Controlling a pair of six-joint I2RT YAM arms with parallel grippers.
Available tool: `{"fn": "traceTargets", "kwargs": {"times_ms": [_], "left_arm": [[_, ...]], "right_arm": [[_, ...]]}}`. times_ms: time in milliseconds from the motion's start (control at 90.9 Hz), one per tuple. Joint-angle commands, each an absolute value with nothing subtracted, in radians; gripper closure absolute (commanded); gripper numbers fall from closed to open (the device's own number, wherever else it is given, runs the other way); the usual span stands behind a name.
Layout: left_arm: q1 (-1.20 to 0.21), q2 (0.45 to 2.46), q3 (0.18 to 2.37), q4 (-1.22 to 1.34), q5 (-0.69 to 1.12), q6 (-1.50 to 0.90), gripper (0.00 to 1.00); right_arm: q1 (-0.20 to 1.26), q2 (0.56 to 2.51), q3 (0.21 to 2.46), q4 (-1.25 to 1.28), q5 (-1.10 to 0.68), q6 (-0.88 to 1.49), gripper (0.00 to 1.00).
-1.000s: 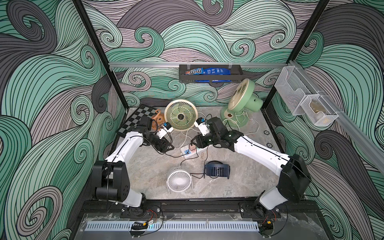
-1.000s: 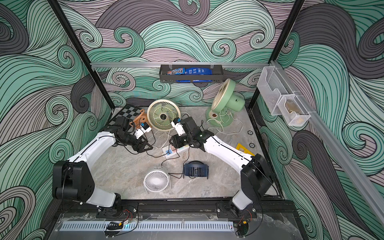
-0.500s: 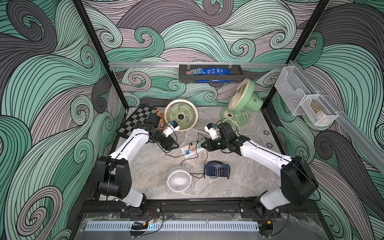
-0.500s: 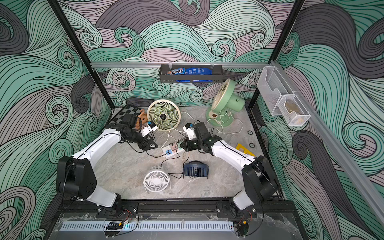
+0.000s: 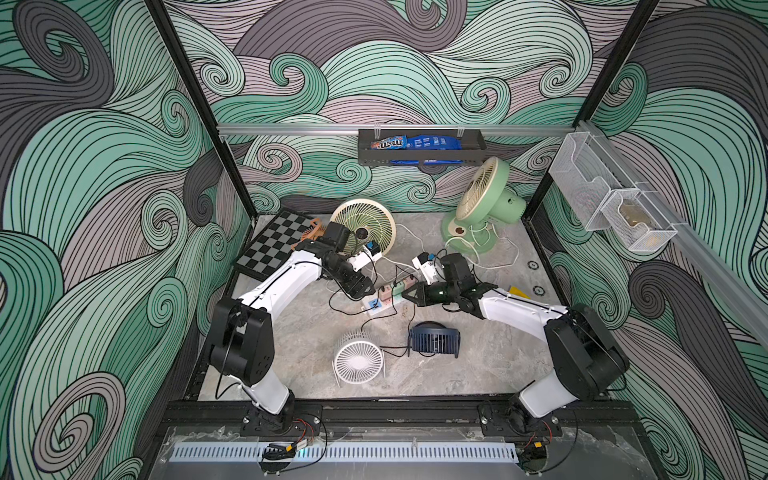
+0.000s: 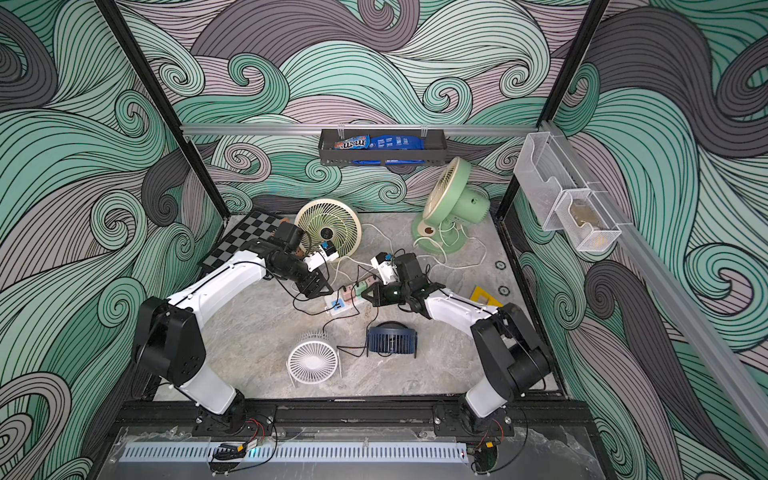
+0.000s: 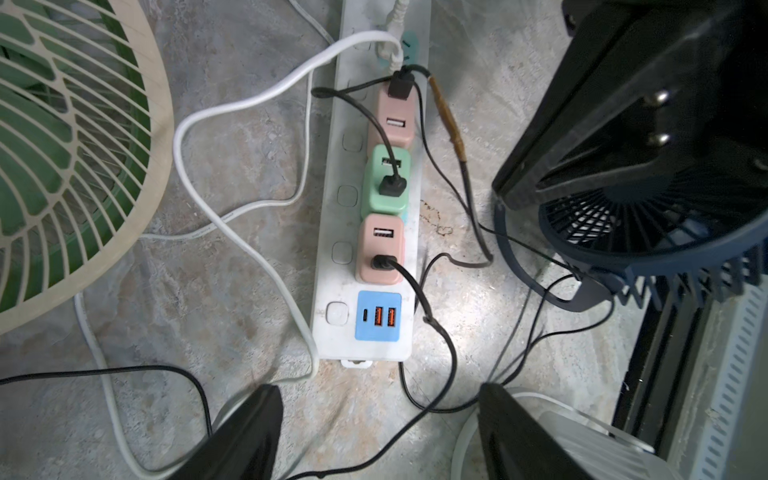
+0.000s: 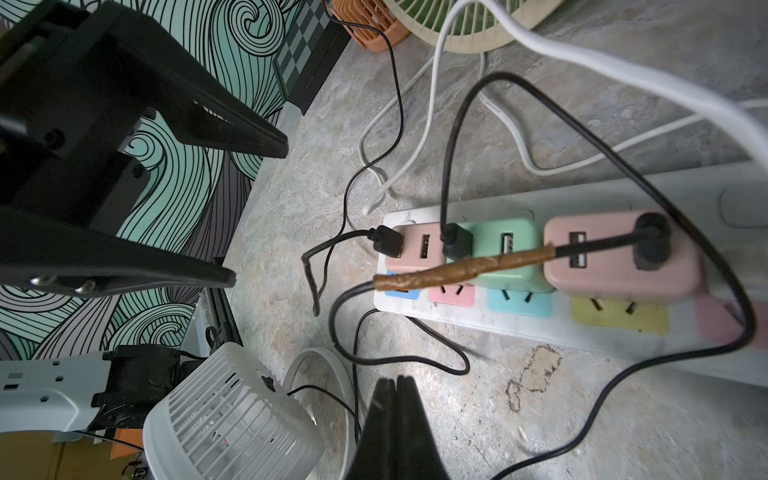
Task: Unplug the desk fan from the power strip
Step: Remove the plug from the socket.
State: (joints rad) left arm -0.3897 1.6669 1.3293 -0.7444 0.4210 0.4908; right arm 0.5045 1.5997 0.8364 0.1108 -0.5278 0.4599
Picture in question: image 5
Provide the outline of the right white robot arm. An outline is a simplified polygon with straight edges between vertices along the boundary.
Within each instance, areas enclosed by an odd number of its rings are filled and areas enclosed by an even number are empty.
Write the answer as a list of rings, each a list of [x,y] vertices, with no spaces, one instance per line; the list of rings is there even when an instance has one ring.
[[[496,321],[543,342],[552,369],[514,395],[508,417],[526,423],[575,401],[592,401],[624,379],[629,360],[592,308],[547,305],[481,282],[459,254],[438,259],[422,252],[412,259],[423,280],[402,291],[419,307],[454,304],[460,312]]]

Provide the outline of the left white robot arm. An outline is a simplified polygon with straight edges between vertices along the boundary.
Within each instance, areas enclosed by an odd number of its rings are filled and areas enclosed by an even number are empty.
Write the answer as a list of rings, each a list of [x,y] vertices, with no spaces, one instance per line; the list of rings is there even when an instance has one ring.
[[[375,293],[374,281],[362,269],[381,257],[380,245],[369,240],[343,252],[353,235],[331,222],[317,239],[298,243],[288,259],[256,288],[237,298],[223,298],[215,308],[204,356],[223,376],[237,379],[252,404],[279,416],[292,402],[292,392],[272,368],[275,359],[273,322],[311,283],[325,276],[352,300]]]

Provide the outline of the white power strip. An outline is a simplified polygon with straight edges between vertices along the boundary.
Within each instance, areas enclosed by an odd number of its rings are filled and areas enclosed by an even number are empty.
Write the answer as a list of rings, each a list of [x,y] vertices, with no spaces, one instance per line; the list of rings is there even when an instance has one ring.
[[[362,300],[362,309],[372,317],[394,313],[403,302],[402,292],[415,283],[415,280],[408,278],[395,285],[386,284]]]

